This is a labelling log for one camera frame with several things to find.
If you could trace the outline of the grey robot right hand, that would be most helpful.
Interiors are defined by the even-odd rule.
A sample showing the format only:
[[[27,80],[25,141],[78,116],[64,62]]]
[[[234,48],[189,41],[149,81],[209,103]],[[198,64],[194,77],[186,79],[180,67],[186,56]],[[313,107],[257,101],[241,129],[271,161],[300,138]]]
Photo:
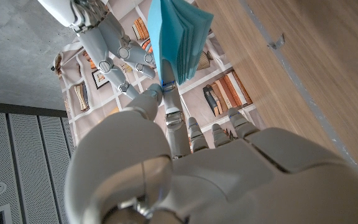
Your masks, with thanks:
[[[133,99],[139,92],[127,81],[109,54],[153,79],[154,57],[126,35],[119,21],[102,1],[71,1],[77,20],[71,25],[97,69],[119,91]]]

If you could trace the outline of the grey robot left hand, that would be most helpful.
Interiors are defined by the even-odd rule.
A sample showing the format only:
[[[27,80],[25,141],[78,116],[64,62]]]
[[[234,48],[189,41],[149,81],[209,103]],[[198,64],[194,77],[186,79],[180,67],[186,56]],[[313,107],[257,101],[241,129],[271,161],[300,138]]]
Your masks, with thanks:
[[[358,223],[358,172],[332,151],[280,128],[257,129],[238,110],[237,139],[195,119],[178,159],[155,124],[158,84],[95,126],[68,168],[70,223]]]

